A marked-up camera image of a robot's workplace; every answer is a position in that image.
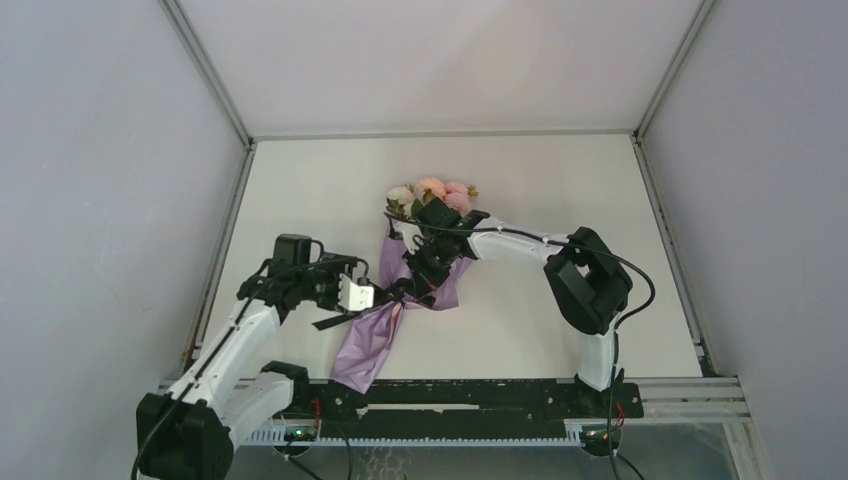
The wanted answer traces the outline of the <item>pink fake flower stem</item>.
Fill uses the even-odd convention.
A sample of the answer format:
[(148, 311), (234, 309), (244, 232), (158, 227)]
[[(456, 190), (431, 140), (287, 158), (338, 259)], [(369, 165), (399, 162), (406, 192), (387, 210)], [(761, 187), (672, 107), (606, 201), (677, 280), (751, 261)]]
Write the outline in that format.
[(439, 199), (461, 215), (466, 215), (472, 210), (472, 201), (479, 196), (475, 185), (466, 185), (458, 181), (443, 182), (437, 178), (420, 180), (414, 186), (414, 193), (423, 204), (432, 199)]

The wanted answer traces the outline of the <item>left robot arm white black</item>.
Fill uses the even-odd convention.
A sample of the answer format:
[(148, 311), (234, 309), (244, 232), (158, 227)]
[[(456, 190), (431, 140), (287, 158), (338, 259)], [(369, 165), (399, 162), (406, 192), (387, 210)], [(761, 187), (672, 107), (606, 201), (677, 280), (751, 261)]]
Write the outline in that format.
[(303, 366), (270, 361), (245, 390), (236, 385), (256, 350), (300, 303), (344, 312), (342, 291), (360, 261), (325, 250), (313, 258), (315, 243), (279, 235), (272, 256), (240, 285), (211, 347), (165, 393), (141, 399), (131, 478), (222, 479), (238, 447), (267, 419), (310, 409), (313, 392)]

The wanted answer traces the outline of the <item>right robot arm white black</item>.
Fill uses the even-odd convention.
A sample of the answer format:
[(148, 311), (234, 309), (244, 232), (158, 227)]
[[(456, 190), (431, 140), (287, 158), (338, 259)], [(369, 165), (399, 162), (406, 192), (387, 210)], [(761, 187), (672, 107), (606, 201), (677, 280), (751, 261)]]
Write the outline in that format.
[(616, 405), (614, 321), (628, 305), (633, 281), (594, 230), (550, 236), (479, 210), (462, 216), (432, 200), (410, 219), (393, 219), (390, 235), (406, 247), (407, 293), (426, 305), (461, 260), (513, 261), (541, 271), (561, 315), (578, 333), (579, 406), (602, 416)]

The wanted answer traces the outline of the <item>white fake flower stem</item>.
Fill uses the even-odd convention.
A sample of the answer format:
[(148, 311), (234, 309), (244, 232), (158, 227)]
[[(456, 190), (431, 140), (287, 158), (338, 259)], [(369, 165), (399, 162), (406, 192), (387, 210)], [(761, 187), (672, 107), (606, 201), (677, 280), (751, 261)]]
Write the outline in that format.
[(410, 185), (394, 187), (387, 192), (387, 211), (397, 217), (410, 217), (417, 201), (415, 190)]

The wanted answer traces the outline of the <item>pink wrapping paper sheet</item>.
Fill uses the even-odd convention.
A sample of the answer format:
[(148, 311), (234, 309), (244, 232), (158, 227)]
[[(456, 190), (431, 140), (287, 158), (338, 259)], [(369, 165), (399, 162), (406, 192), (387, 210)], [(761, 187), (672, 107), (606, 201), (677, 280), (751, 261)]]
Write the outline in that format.
[(394, 286), (399, 280), (412, 278), (403, 259), (406, 252), (407, 247), (391, 220), (382, 243), (378, 270), (381, 285), (388, 289), (388, 299), (376, 297), (372, 308), (352, 320), (330, 372), (331, 380), (357, 393), (366, 393), (376, 380), (391, 353), (406, 311), (440, 312), (460, 305), (458, 283), (472, 264), (470, 258), (457, 257), (445, 282), (421, 301)]

